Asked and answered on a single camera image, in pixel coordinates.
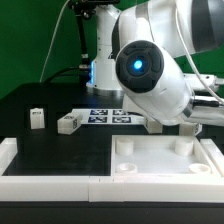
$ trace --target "small white cube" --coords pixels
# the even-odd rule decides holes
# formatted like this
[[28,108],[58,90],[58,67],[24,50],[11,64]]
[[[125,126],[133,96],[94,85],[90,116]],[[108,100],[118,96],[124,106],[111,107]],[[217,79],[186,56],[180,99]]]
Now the small white cube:
[[58,133],[71,135],[81,126],[81,115],[68,113],[58,120]]
[[161,134],[163,133],[163,125],[158,121],[149,120],[148,118],[144,118],[144,126],[149,134]]
[[30,125],[31,129],[45,128],[44,110],[42,108],[30,110]]
[[201,131],[202,124],[185,122],[179,126],[179,135],[181,136],[196,136]]

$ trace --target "black table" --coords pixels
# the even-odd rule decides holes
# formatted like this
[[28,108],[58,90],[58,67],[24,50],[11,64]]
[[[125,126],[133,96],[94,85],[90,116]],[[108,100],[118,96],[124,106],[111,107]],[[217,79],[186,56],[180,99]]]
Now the black table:
[[[121,105],[122,98],[92,95],[75,84],[20,86],[0,101],[1,139],[16,137],[18,143],[18,154],[4,175],[110,175],[111,136],[148,135],[145,128],[82,125],[65,136],[57,133],[57,120],[75,108]],[[36,107],[44,108],[45,129],[30,129],[30,109]],[[223,150],[223,131],[205,125],[198,138],[211,138]],[[163,134],[177,135],[178,126],[164,127]],[[224,204],[206,203],[0,202],[0,219],[7,224],[223,223],[223,208]]]

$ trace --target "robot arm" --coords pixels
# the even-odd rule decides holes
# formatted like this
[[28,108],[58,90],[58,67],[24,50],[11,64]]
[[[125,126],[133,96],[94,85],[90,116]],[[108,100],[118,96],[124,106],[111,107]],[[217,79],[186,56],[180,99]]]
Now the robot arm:
[[[122,89],[144,115],[164,125],[191,121],[195,100],[173,59],[185,54],[176,26],[176,10],[191,54],[215,49],[224,42],[222,0],[151,0],[122,12],[112,35]],[[199,114],[197,117],[194,113],[192,122],[203,120],[202,112]]]

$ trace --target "green background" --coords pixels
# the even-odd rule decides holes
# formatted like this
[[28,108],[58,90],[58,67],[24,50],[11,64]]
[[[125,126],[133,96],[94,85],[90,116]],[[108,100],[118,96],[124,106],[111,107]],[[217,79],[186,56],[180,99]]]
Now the green background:
[[[53,30],[65,0],[1,0],[0,7],[0,99],[23,83],[39,82]],[[122,0],[125,9],[143,1]],[[91,59],[96,56],[96,21],[84,22]],[[224,74],[224,46],[195,55],[201,73]],[[185,57],[177,59],[191,72]],[[60,69],[80,63],[80,45],[74,13],[66,9],[56,36],[44,79]]]

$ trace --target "white plastic fixture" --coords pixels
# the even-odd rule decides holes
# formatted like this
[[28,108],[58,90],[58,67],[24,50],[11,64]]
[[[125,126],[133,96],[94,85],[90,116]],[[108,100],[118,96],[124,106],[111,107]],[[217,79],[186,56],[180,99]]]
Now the white plastic fixture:
[[[119,155],[116,140],[122,137],[112,137],[111,176],[0,176],[0,201],[224,203],[224,156],[212,140],[200,144],[192,137],[193,152],[183,156],[175,153],[182,136],[125,136],[134,142],[133,153]],[[16,139],[6,138],[1,174],[16,154]]]

